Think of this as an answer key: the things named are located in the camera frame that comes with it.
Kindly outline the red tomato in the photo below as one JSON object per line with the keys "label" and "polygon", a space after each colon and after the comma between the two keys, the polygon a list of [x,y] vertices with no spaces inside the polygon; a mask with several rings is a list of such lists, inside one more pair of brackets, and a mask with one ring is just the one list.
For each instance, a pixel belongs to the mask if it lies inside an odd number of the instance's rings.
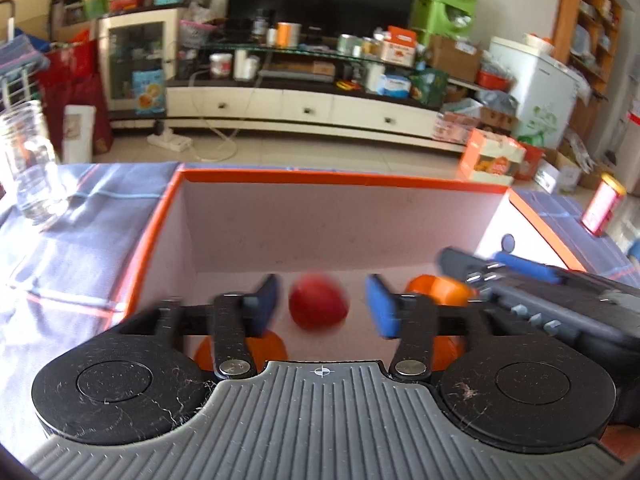
{"label": "red tomato", "polygon": [[288,310],[303,330],[328,330],[344,322],[349,301],[341,284],[326,274],[305,274],[288,292]]}

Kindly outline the orange fruit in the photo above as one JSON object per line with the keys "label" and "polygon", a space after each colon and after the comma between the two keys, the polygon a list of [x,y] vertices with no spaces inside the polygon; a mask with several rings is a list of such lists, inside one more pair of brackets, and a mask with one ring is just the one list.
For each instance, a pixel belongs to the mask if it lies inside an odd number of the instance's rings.
{"label": "orange fruit", "polygon": [[405,292],[430,297],[435,304],[447,307],[465,307],[470,299],[476,297],[476,291],[467,284],[446,276],[428,274],[413,278],[407,284]]}
{"label": "orange fruit", "polygon": [[465,355],[466,339],[462,336],[436,336],[433,344],[432,371],[443,372]]}
{"label": "orange fruit", "polygon": [[[258,373],[262,372],[270,361],[288,360],[288,352],[283,340],[271,330],[266,330],[258,338],[246,338],[245,343],[248,350],[250,350],[250,355],[254,360]],[[212,343],[206,337],[201,341],[194,353],[193,359],[202,370],[211,372],[214,369],[212,349]]]}

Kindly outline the orange cardboard box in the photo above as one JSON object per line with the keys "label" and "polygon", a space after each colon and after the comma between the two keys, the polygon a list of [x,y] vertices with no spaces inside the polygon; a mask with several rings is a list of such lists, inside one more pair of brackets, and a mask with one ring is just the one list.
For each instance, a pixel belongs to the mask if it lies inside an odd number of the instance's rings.
{"label": "orange cardboard box", "polygon": [[388,361],[366,306],[366,278],[401,288],[438,270],[442,248],[489,258],[512,235],[523,258],[577,270],[580,260],[517,192],[466,181],[305,170],[181,166],[134,251],[119,296],[127,314],[179,298],[205,304],[270,273],[290,286],[334,276],[348,317],[301,330],[280,304],[272,329],[295,361]]}

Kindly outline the red yellow-lid canister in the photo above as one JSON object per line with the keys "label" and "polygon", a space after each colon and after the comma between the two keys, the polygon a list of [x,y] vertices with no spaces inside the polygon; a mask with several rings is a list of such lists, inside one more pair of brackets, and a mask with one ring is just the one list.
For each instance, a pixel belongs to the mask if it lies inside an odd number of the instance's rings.
{"label": "red yellow-lid canister", "polygon": [[596,192],[580,217],[582,226],[591,235],[601,236],[626,194],[626,188],[612,174],[602,174]]}

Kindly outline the orange white fruit carton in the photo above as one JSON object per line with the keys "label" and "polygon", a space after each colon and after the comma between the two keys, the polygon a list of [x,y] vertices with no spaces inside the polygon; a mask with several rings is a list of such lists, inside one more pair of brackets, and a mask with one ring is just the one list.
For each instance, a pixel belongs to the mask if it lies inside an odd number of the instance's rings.
{"label": "orange white fruit carton", "polygon": [[460,180],[511,186],[525,157],[525,148],[518,141],[474,129],[459,162]]}

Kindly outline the blue plaid tablecloth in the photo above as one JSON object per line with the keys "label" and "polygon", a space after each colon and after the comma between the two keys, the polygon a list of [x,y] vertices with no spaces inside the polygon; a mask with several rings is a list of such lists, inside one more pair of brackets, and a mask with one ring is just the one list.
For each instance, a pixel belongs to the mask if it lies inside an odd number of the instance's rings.
{"label": "blue plaid tablecloth", "polygon": [[[1,442],[19,460],[46,434],[30,390],[51,360],[129,315],[119,296],[129,263],[167,185],[181,166],[72,165],[61,170],[70,206],[34,229],[9,198],[1,202]],[[580,206],[543,192],[517,192],[582,264],[577,270],[637,285],[638,271],[609,238],[588,234]]]}

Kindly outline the white power strip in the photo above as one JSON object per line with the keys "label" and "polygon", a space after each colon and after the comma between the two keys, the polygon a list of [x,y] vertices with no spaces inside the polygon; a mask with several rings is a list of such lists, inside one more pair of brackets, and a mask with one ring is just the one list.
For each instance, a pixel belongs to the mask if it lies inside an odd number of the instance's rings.
{"label": "white power strip", "polygon": [[180,136],[180,134],[175,134],[172,131],[165,131],[162,134],[150,134],[146,140],[156,148],[175,153],[189,151],[193,144],[192,139],[188,136]]}

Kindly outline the white TV stand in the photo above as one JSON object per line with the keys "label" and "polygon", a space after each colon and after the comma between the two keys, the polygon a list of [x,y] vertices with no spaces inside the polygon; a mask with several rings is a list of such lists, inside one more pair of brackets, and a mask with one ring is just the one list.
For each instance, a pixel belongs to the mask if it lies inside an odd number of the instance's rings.
{"label": "white TV stand", "polygon": [[367,76],[407,70],[362,56],[210,44],[166,81],[166,119],[176,128],[325,134],[460,153],[436,131],[439,109],[378,94]]}

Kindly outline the white chest freezer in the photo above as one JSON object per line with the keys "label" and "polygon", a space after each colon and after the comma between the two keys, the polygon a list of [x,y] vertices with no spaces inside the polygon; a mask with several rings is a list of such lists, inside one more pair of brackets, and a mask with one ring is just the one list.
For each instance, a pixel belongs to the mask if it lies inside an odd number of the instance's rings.
{"label": "white chest freezer", "polygon": [[492,37],[488,52],[512,76],[509,94],[518,102],[514,139],[556,150],[576,104],[578,75],[540,49],[520,42]]}

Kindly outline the clear glass jar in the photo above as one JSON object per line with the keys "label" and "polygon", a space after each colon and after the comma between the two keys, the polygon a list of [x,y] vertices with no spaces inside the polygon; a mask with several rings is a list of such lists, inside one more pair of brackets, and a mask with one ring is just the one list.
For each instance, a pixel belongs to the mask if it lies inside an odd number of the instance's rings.
{"label": "clear glass jar", "polygon": [[38,229],[50,226],[67,209],[67,194],[37,100],[1,114],[1,184]]}

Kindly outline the white paper bag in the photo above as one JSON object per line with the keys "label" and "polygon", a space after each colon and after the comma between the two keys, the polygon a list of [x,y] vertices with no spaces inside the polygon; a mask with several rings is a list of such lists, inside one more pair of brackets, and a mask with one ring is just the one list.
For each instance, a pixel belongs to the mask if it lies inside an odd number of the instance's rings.
{"label": "white paper bag", "polygon": [[92,161],[92,142],[96,108],[66,105],[63,120],[62,162],[88,164]]}

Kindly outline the brown cardboard box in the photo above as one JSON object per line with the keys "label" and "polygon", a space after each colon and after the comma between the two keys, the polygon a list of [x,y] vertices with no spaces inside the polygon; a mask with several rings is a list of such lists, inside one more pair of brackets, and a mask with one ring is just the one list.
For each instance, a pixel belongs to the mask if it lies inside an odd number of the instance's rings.
{"label": "brown cardboard box", "polygon": [[431,36],[427,48],[429,66],[465,82],[475,81],[482,57],[479,47],[444,36]]}

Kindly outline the orange white milk carton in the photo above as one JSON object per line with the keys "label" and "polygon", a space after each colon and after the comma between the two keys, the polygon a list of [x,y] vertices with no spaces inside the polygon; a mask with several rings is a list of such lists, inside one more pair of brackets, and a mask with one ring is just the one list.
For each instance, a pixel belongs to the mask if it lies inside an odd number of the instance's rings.
{"label": "orange white milk carton", "polygon": [[380,59],[386,63],[412,67],[417,44],[413,30],[390,26],[382,41]]}

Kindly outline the glass door cabinet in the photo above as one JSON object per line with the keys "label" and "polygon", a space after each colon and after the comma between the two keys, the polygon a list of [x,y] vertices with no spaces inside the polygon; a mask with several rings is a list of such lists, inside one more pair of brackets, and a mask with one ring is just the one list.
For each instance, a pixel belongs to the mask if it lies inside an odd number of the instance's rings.
{"label": "glass door cabinet", "polygon": [[185,10],[152,6],[100,19],[99,61],[109,110],[136,116],[166,110],[166,82],[176,74]]}

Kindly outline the orange cylindrical tin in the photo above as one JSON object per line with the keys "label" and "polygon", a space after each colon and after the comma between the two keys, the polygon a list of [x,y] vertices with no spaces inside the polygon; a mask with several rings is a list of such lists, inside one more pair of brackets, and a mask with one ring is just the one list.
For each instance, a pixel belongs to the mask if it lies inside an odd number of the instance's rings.
{"label": "orange cylindrical tin", "polygon": [[279,22],[276,46],[280,49],[296,49],[299,44],[300,24]]}

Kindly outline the red shopping bag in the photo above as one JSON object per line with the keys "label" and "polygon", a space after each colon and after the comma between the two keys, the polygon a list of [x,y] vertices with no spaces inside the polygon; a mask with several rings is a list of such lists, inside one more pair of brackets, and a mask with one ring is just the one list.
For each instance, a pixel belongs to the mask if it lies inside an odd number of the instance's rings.
{"label": "red shopping bag", "polygon": [[87,105],[96,109],[92,135],[92,154],[106,154],[113,135],[100,72],[98,42],[89,40],[46,54],[50,64],[37,74],[43,114],[49,138],[62,152],[63,119],[67,105]]}

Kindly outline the wooden bookshelf right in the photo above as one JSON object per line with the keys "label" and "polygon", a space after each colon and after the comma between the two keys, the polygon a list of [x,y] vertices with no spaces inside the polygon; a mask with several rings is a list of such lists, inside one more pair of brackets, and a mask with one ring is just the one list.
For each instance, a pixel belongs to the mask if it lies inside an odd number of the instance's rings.
{"label": "wooden bookshelf right", "polygon": [[580,99],[570,118],[570,128],[589,140],[604,103],[620,40],[623,7],[617,0],[559,0],[552,42],[554,57],[578,71],[591,90]]}

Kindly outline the green stacking bins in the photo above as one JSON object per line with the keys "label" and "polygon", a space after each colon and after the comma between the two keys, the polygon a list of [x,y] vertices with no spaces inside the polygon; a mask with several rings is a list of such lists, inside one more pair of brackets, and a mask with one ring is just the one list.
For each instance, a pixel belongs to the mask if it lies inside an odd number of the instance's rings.
{"label": "green stacking bins", "polygon": [[433,36],[469,38],[478,0],[416,0],[410,28],[427,47]]}

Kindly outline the shopping trolley cart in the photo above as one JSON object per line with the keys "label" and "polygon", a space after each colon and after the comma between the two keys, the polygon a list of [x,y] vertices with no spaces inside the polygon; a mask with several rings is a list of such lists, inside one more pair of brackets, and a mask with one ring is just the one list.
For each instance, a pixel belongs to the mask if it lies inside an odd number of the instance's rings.
{"label": "shopping trolley cart", "polygon": [[49,59],[38,50],[30,37],[15,29],[16,4],[1,0],[9,9],[6,36],[1,39],[1,111],[12,110],[33,100],[40,100],[38,74],[50,66]]}

